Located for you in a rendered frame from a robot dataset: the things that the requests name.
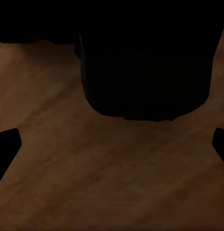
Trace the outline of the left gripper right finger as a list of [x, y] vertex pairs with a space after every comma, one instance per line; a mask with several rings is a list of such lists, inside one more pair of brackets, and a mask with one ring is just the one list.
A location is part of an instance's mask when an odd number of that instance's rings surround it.
[[222, 128], [217, 128], [215, 130], [213, 140], [212, 140], [212, 145], [218, 155], [222, 158], [224, 161], [224, 129]]

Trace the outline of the digital camera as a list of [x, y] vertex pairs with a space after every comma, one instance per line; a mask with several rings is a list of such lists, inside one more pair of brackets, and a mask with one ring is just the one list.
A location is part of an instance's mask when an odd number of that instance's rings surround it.
[[75, 45], [91, 107], [173, 121], [203, 105], [224, 0], [0, 0], [0, 42]]

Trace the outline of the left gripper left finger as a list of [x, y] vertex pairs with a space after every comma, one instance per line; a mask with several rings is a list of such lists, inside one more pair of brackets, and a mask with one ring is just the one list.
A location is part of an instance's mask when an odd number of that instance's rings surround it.
[[0, 180], [22, 146], [17, 128], [0, 132]]

